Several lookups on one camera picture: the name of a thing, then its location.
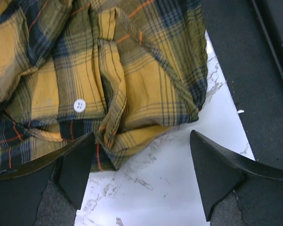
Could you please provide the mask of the yellow plaid long sleeve shirt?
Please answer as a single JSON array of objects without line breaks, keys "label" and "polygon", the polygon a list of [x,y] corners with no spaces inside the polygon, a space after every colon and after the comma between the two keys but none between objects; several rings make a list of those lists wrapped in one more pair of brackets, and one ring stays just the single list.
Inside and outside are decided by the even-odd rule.
[{"label": "yellow plaid long sleeve shirt", "polygon": [[93,133],[118,170],[207,92],[199,0],[0,0],[0,173]]}]

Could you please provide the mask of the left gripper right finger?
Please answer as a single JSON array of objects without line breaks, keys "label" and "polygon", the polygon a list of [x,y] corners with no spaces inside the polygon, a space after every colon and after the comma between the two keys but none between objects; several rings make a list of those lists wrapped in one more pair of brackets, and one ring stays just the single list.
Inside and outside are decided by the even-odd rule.
[{"label": "left gripper right finger", "polygon": [[283,221],[283,170],[229,150],[192,130],[191,156],[206,221],[233,194],[242,221]]}]

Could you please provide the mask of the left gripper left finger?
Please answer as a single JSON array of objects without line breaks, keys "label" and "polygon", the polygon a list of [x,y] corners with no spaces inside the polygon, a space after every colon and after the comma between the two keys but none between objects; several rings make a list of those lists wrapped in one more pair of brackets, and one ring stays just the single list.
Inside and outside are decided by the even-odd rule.
[{"label": "left gripper left finger", "polygon": [[54,182],[68,201],[80,209],[94,156],[94,135],[28,163],[0,173],[0,211],[36,211],[54,170]]}]

